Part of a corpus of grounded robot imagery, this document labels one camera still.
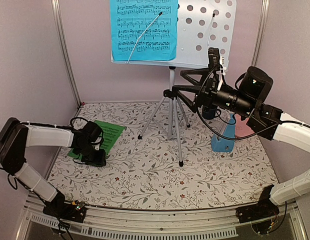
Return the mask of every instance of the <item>pink wall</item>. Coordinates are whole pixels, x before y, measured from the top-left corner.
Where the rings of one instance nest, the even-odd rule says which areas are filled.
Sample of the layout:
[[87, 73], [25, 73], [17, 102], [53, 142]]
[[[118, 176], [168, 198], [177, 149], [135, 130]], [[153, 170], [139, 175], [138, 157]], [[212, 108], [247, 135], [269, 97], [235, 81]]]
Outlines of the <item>pink wall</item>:
[[[261, 0], [237, 0], [237, 14], [227, 79], [230, 83], [250, 66]], [[108, 0], [60, 2], [71, 63], [82, 100], [86, 102], [158, 101], [167, 89], [168, 67], [110, 62]], [[177, 79], [181, 80], [179, 70]]]
[[[270, 1], [258, 66], [274, 79], [268, 104], [310, 124], [310, 1]], [[310, 154], [290, 145], [263, 141], [280, 181], [310, 168]], [[297, 198], [310, 239], [310, 194]]]
[[[76, 111], [50, 0], [0, 0], [0, 130], [9, 117], [67, 124]], [[44, 174], [55, 148], [28, 149]], [[13, 190], [0, 171], [0, 240], [16, 236], [27, 192]]]

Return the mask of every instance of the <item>pink object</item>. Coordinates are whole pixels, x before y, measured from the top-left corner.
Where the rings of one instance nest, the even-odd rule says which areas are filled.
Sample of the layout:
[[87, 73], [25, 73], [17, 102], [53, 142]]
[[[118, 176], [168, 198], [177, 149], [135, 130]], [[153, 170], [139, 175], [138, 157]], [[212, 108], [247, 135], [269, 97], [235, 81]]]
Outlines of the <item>pink object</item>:
[[250, 134], [253, 134], [253, 130], [246, 125], [248, 118], [246, 118], [244, 121], [240, 120], [240, 115], [235, 115], [236, 118], [236, 128], [235, 128], [235, 137], [244, 137]]

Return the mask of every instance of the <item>musical notation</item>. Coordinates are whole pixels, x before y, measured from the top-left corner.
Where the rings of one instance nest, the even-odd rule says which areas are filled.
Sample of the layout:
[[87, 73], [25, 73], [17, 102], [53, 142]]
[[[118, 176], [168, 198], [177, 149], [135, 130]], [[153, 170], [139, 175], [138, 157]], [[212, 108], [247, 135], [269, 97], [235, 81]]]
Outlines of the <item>musical notation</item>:
[[[134, 47], [131, 60], [168, 61], [175, 58], [177, 6], [178, 0], [111, 0], [114, 60], [127, 60]], [[160, 12], [163, 14], [154, 21]]]
[[[141, 34], [143, 33], [142, 30], [118, 30], [118, 38], [122, 41], [124, 40], [136, 40]], [[162, 38], [170, 38], [170, 30], [168, 29], [149, 29], [143, 35], [143, 39], [162, 39]]]
[[[153, 18], [151, 17], [136, 17], [136, 18], [118, 18], [117, 25], [120, 27], [147, 27]], [[152, 26], [165, 27], [171, 25], [171, 19], [162, 17], [156, 20]]]
[[132, 15], [132, 14], [154, 14], [157, 15], [162, 13], [164, 15], [171, 13], [170, 6], [164, 5], [126, 5], [126, 6], [117, 6], [117, 14], [124, 16], [124, 15]]

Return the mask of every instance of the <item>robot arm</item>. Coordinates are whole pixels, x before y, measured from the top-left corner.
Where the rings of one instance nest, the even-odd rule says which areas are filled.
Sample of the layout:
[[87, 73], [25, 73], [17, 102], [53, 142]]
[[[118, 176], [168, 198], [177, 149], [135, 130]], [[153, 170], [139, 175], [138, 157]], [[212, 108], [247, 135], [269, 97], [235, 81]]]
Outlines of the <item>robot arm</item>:
[[[216, 73], [221, 71], [223, 74], [223, 67], [219, 64], [219, 51], [210, 48], [208, 56], [209, 62], [214, 64], [207, 68], [206, 79], [201, 81], [202, 85], [175, 85], [171, 96], [182, 99], [194, 113], [198, 113], [205, 125], [221, 138], [235, 141], [259, 135], [268, 140], [291, 144], [310, 153], [310, 125], [283, 113], [276, 107], [263, 103], [273, 84], [273, 80], [265, 72], [256, 67], [249, 67], [247, 72], [236, 81], [236, 89], [233, 89], [225, 83], [223, 78], [221, 84]], [[191, 70], [181, 71], [181, 76], [186, 80], [190, 78], [189, 74], [198, 73], [191, 72]], [[188, 99], [182, 91], [194, 93], [194, 100]], [[238, 139], [220, 135], [200, 115], [198, 108], [202, 106], [209, 109], [217, 106], [240, 115], [242, 120], [249, 118], [247, 125], [255, 134]], [[265, 187], [257, 204], [237, 209], [239, 220], [249, 222], [272, 216], [274, 213], [278, 214], [278, 205], [308, 192], [310, 192], [310, 169], [286, 182]]]
[[65, 203], [65, 196], [48, 183], [25, 159], [25, 149], [32, 146], [73, 148], [82, 154], [82, 162], [104, 166], [105, 151], [96, 143], [102, 129], [88, 121], [82, 129], [41, 123], [20, 122], [10, 118], [0, 132], [0, 169], [14, 176], [27, 189], [45, 201], [44, 213], [57, 218], [82, 222], [85, 208], [78, 202]]

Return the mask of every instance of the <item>perforated board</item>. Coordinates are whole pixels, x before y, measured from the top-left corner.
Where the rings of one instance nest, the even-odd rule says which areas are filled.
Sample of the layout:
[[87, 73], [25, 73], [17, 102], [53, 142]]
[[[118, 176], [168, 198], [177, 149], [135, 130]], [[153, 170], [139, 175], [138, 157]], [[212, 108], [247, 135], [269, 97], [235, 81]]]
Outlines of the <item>perforated board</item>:
[[176, 58], [171, 61], [130, 61], [129, 64], [205, 68], [208, 48], [214, 47], [220, 49], [224, 65], [228, 67], [236, 0], [179, 0], [178, 5]]

